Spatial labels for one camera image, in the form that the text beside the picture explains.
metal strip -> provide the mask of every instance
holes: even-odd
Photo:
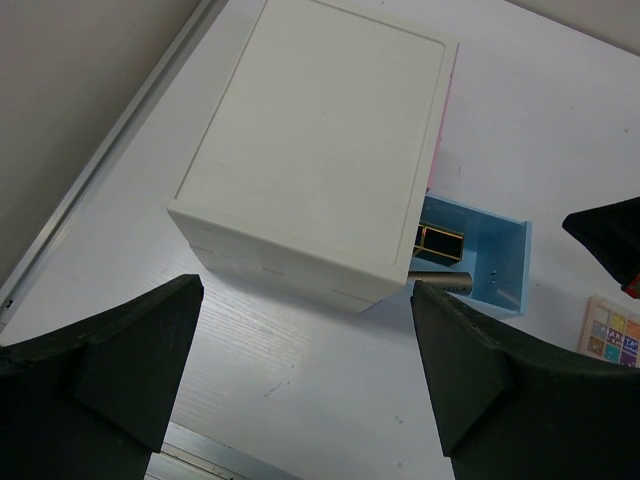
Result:
[[[30,281],[35,267],[67,236],[78,213],[80,200],[99,172],[113,165],[185,64],[228,0],[201,0],[171,42],[127,108],[118,118],[86,167],[0,288],[0,331],[9,323],[16,299]]]
[[[299,480],[279,468],[169,423],[164,445],[147,475],[157,480]]]

dark cylindrical tube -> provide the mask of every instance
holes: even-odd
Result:
[[[469,295],[473,279],[466,272],[409,272],[408,282],[421,281],[458,295]]]

gray wall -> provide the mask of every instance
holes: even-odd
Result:
[[[198,0],[0,0],[0,285]]]
[[[640,55],[639,0],[508,0]]]

color checker card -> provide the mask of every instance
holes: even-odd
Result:
[[[640,367],[640,315],[591,297],[578,351],[611,363]]]

blue plastic bin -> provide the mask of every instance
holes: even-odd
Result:
[[[457,298],[498,319],[523,315],[529,292],[531,222],[517,222],[428,194],[421,222],[464,234],[462,260],[445,267],[413,258],[411,270],[469,272],[473,291]]]

